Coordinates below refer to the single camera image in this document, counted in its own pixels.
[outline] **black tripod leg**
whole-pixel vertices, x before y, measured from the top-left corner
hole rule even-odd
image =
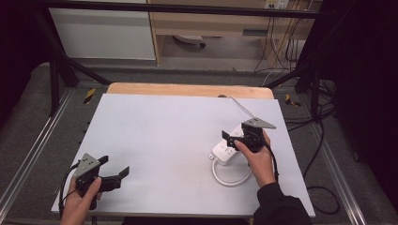
[[[269,89],[273,89],[274,87],[277,87],[278,85],[280,85],[282,83],[285,83],[285,82],[289,81],[292,78],[300,77],[302,72],[304,72],[306,70],[306,68],[307,68],[307,66],[305,66],[305,65],[303,65],[301,67],[298,67],[294,71],[289,72],[288,74],[282,76],[278,80],[276,80],[274,82],[270,82],[269,84],[266,84],[264,87],[267,87]]]
[[[59,84],[58,84],[58,68],[53,60],[50,62],[51,75],[51,111],[50,116],[53,116],[59,107]]]
[[[66,64],[65,60],[62,57],[63,49],[60,47],[58,40],[53,34],[53,31],[50,29],[49,25],[47,24],[42,11],[40,8],[30,8],[30,11],[36,20],[40,30],[44,34],[47,39],[47,43],[50,47],[50,54],[51,57],[56,61],[58,66],[58,71],[60,76],[65,82],[66,86],[76,86],[79,80],[76,78],[73,70],[70,68],[68,64]]]
[[[319,70],[314,73],[313,78],[313,91],[311,93],[311,115],[316,123],[319,123],[320,117],[318,115],[318,102],[319,102]]]
[[[100,75],[98,75],[97,73],[91,71],[90,69],[82,66],[81,64],[79,64],[78,62],[74,61],[73,59],[69,58],[67,55],[64,55],[65,60],[74,68],[80,70],[82,73],[84,73],[85,75],[87,75],[88,77],[96,80],[99,83],[102,84],[111,84],[112,82],[102,78]]]

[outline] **white cabinet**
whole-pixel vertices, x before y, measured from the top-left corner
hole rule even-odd
[[[145,3],[145,0],[106,1]],[[63,8],[50,8],[50,11],[70,57],[155,60],[147,12]]]

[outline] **electrical outlet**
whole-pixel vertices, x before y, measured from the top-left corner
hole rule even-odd
[[[276,9],[286,9],[287,4],[289,4],[289,0],[278,0],[276,4]]]
[[[243,130],[242,126],[238,125],[234,130],[232,130],[229,135],[235,136],[235,137],[241,137],[243,136]],[[225,166],[228,162],[228,160],[235,155],[237,150],[233,147],[228,147],[226,145],[226,140],[222,139],[216,146],[214,146],[212,150],[212,155],[218,159],[219,163],[223,166]]]
[[[275,9],[278,5],[278,0],[267,0],[264,8]]]

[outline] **white cable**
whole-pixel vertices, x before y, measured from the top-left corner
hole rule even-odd
[[[261,84],[262,87],[264,86],[264,84],[266,84],[266,81],[267,81],[269,75],[271,75],[271,74],[274,73],[274,72],[275,72],[275,70],[272,70],[272,71],[267,75],[267,77],[266,77],[266,78],[264,79],[264,81],[263,81],[263,84]]]
[[[250,111],[250,110],[249,110],[248,108],[246,108],[244,105],[240,104],[240,102],[238,102],[236,98],[234,98],[234,97],[229,97],[229,98],[233,99],[240,107],[242,107],[242,108],[245,109],[247,112],[249,112],[249,113],[252,115],[252,117],[256,117],[252,111]]]
[[[216,178],[216,180],[222,185],[225,185],[225,186],[228,186],[228,187],[238,186],[238,185],[242,184],[243,182],[245,182],[250,177],[250,175],[252,174],[252,169],[249,169],[248,174],[245,177],[243,177],[243,179],[241,179],[239,181],[236,181],[236,182],[232,182],[232,183],[225,182],[225,181],[221,180],[216,174],[215,167],[216,167],[216,162],[217,161],[218,161],[217,158],[214,158],[213,164],[211,166],[211,170],[213,171],[214,178]]]

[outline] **gray carpet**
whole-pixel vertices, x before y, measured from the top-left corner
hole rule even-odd
[[[208,71],[204,73],[203,71],[166,71],[159,69],[98,69],[97,72],[112,81],[118,82],[240,84],[248,86],[261,85],[265,75],[267,75],[249,72]],[[24,156],[48,118],[47,114],[50,111],[48,77],[48,71],[44,68],[38,68],[33,73],[32,81],[29,83],[32,89],[26,89],[22,101],[0,130],[0,156],[1,158],[9,158],[9,160],[2,160],[0,167],[2,171],[1,193],[4,192],[13,174],[18,170],[19,164],[22,163]],[[90,81],[84,76],[81,76],[81,78]],[[280,101],[284,117],[305,117],[306,113],[302,107],[286,105],[284,102],[285,93],[289,93],[292,99],[299,101],[293,89],[289,88],[293,84],[294,81],[290,81],[283,87],[276,88],[274,90],[275,97]],[[50,212],[56,198],[54,192],[74,159],[74,155],[79,148],[79,142],[84,138],[84,130],[89,126],[87,122],[91,120],[101,94],[106,91],[106,86],[97,88],[91,102],[84,105],[83,101],[88,89],[88,87],[75,89],[59,124],[29,174],[15,203],[9,210],[7,219],[58,220],[58,215]],[[333,154],[338,159],[368,223],[398,224],[396,212],[390,206],[367,165],[353,160],[353,153],[338,119],[330,117],[325,120],[325,133]],[[298,158],[298,164],[304,170],[318,145],[314,132],[310,126],[307,126],[290,132],[290,138]],[[321,155],[314,162],[306,181],[308,185],[324,186],[338,194]],[[313,191],[311,199],[315,205],[322,209],[332,210],[335,207],[334,200],[324,191]],[[344,206],[341,206],[339,213],[332,216],[315,211],[317,217],[313,219],[313,222],[315,224],[350,223]],[[118,221],[122,218],[100,217],[99,219]]]

